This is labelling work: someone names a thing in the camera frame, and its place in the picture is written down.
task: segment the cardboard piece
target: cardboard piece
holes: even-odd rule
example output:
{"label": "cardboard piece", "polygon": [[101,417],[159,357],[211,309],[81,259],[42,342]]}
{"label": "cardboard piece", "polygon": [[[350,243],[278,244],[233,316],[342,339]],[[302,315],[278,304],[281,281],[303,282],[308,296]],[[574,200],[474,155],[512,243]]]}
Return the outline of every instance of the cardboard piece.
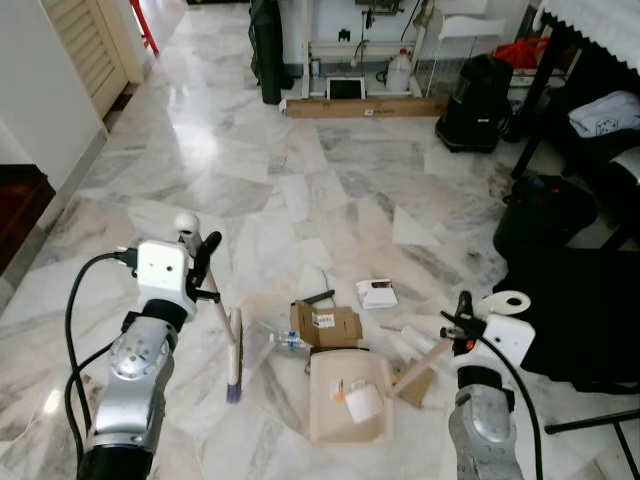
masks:
{"label": "cardboard piece", "polygon": [[291,329],[314,347],[355,347],[362,338],[360,315],[349,307],[313,308],[300,300],[291,305]]}
{"label": "cardboard piece", "polygon": [[291,118],[439,117],[447,98],[373,98],[364,100],[287,100]]}
{"label": "cardboard piece", "polygon": [[[402,379],[404,374],[407,373],[415,363],[416,363],[415,360],[411,360],[407,368],[404,369],[402,372],[399,372],[397,374],[397,377],[396,375],[394,375],[394,378],[392,379],[392,383],[394,385],[398,383],[398,381]],[[401,399],[403,399],[405,402],[409,402],[414,407],[422,408],[422,399],[427,393],[427,390],[429,389],[431,382],[433,382],[433,377],[435,376],[435,373],[436,372],[433,369],[427,368],[415,381],[409,384],[407,388],[402,390],[398,396]]]}

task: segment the cable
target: cable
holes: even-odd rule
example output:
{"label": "cable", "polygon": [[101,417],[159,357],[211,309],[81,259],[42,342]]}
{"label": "cable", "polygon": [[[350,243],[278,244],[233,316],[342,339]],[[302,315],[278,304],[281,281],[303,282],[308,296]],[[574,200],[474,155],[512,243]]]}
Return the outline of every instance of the cable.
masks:
{"label": "cable", "polygon": [[[320,270],[322,272],[322,276],[324,277],[324,286],[326,287],[326,291],[328,292],[329,289],[329,279],[327,278],[327,274],[324,273],[324,270]],[[335,308],[336,306],[336,301],[333,299],[333,296],[331,297],[331,303],[333,303],[333,306]]]}
{"label": "cable", "polygon": [[368,41],[369,40],[361,40],[360,42],[358,42],[356,51],[353,52],[353,60],[356,60],[358,58],[358,52],[360,51],[360,48],[362,48],[362,53],[360,54],[360,58],[361,58],[360,63],[362,63],[362,54],[364,54],[364,44],[367,43]]}
{"label": "cable", "polygon": [[413,16],[416,14],[416,9],[418,8],[419,4],[420,4],[420,0],[416,0],[416,4],[413,6],[413,11],[411,12],[411,16],[409,17],[409,21],[407,22],[407,25],[404,27],[404,30],[402,31],[402,36],[400,37],[401,42],[404,40],[404,34],[407,33],[407,28],[409,28],[409,25],[411,24],[411,20],[413,20]]}
{"label": "cable", "polygon": [[489,340],[484,338],[481,334],[479,334],[475,330],[470,329],[467,325],[464,324],[464,322],[461,322],[459,319],[457,319],[453,315],[450,315],[449,313],[443,312],[443,311],[440,312],[440,315],[442,315],[444,318],[449,320],[455,326],[464,330],[464,332],[470,337],[475,338],[476,340],[480,340],[482,343],[484,343],[489,348],[489,350],[495,353],[496,356],[502,361],[502,363],[504,363],[504,365],[509,370],[509,373],[511,373],[514,380],[518,384],[518,388],[520,389],[520,392],[524,397],[524,403],[526,403],[527,409],[529,410],[529,416],[531,417],[531,425],[533,427],[533,443],[534,443],[534,450],[535,450],[535,457],[536,457],[536,479],[543,480],[542,479],[542,438],[540,436],[540,425],[538,424],[536,409],[533,405],[533,401],[531,400],[531,395],[529,395],[529,390],[527,390],[527,386],[524,384],[524,382],[522,381],[522,378],[520,378],[520,375],[518,374],[514,366],[511,365],[511,362],[507,359],[507,357],[505,357],[503,353],[500,350],[498,350],[498,348],[494,346]]}
{"label": "cable", "polygon": [[[78,374],[91,362],[93,362],[100,355],[103,355],[107,352],[111,345],[106,345],[98,350],[96,353],[87,358],[84,362],[78,365]],[[73,441],[76,444],[76,458],[78,461],[78,469],[80,468],[80,463],[82,462],[82,457],[84,456],[84,447],[82,445],[82,435],[80,434],[80,429],[78,428],[78,422],[76,422],[76,417],[73,414],[73,408],[71,407],[71,387],[73,386],[75,378],[73,373],[69,375],[69,379],[67,380],[66,385],[64,386],[64,411],[67,414],[67,420],[69,421],[69,426],[71,427],[71,433],[73,434]]]}
{"label": "cable", "polygon": [[82,409],[82,416],[84,418],[84,424],[87,431],[89,431],[89,427],[91,426],[91,414],[89,413],[89,404],[87,403],[87,397],[84,393],[84,387],[82,386],[82,380],[80,379],[80,371],[78,369],[78,360],[76,358],[76,351],[73,346],[73,336],[71,335],[71,315],[73,313],[73,303],[75,302],[76,295],[78,294],[78,288],[80,287],[80,282],[82,282],[82,278],[87,273],[87,271],[96,263],[102,260],[110,260],[110,259],[118,259],[118,252],[112,253],[103,253],[102,255],[98,255],[93,257],[87,263],[85,263],[76,279],[73,282],[73,286],[71,287],[71,293],[69,294],[69,301],[67,302],[67,310],[64,315],[64,334],[67,341],[67,350],[69,352],[69,363],[71,363],[71,377],[75,381],[76,388],[78,390],[78,399],[80,400],[80,408]]}

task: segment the louvered door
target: louvered door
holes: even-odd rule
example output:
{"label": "louvered door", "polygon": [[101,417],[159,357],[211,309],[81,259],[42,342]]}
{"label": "louvered door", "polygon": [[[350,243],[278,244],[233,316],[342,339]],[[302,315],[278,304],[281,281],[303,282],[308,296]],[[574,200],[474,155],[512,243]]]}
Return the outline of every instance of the louvered door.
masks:
{"label": "louvered door", "polygon": [[42,4],[96,110],[104,117],[127,85],[127,76],[97,1],[43,0]]}

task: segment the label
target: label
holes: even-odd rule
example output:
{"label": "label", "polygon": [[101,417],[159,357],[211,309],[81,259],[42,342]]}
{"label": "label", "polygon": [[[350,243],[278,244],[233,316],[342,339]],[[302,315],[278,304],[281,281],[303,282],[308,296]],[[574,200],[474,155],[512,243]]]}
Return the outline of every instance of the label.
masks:
{"label": "label", "polygon": [[333,317],[333,313],[314,315],[312,323],[318,328],[331,328],[336,326],[336,321]]}
{"label": "label", "polygon": [[344,381],[342,379],[332,381],[329,384],[329,399],[336,403],[344,402]]}

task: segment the brush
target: brush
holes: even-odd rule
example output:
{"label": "brush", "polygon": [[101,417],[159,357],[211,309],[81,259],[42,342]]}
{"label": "brush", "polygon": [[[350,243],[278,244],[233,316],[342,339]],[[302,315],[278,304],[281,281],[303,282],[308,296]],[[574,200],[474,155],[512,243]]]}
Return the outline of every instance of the brush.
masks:
{"label": "brush", "polygon": [[238,403],[242,398],[242,313],[239,308],[231,312],[233,343],[229,343],[227,357],[227,403]]}

